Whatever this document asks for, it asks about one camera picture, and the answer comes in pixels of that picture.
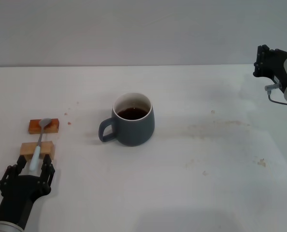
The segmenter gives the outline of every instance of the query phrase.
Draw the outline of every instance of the metal spoon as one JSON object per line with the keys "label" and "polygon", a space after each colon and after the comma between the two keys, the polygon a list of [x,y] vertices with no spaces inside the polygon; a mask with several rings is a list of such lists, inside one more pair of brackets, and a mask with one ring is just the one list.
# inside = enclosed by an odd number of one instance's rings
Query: metal spoon
{"label": "metal spoon", "polygon": [[41,151],[41,145],[42,145],[42,136],[43,136],[43,129],[45,128],[45,126],[49,125],[51,123],[51,118],[44,118],[42,120],[39,121],[39,125],[41,127],[41,134],[39,136],[38,142],[37,142],[37,146],[34,150],[34,154],[31,160],[31,164],[29,165],[29,170],[30,172],[33,172],[36,169],[36,166],[38,164],[38,158],[39,158],[39,154]]}

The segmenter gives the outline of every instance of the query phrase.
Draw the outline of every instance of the table surface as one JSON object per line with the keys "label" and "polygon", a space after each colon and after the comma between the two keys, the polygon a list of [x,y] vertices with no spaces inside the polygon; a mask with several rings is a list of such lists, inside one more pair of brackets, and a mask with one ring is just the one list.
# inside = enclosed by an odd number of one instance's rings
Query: table surface
{"label": "table surface", "polygon": [[[60,120],[43,137],[56,146],[52,191],[35,202],[25,231],[287,231],[287,107],[269,102],[271,81],[252,72],[0,68],[0,179],[21,143],[38,140],[30,119]],[[138,147],[102,144],[99,124],[126,92],[151,99],[155,133]],[[272,98],[284,101],[280,91]]]}

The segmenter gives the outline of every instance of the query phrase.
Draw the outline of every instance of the coffee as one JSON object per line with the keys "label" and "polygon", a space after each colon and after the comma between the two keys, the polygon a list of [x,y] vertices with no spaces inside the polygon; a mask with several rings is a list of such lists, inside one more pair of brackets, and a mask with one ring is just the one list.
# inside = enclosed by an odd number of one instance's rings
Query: coffee
{"label": "coffee", "polygon": [[139,109],[139,108],[128,108],[126,110],[120,111],[118,115],[121,118],[127,119],[127,120],[137,120],[140,118],[143,118],[148,114],[147,111]]}

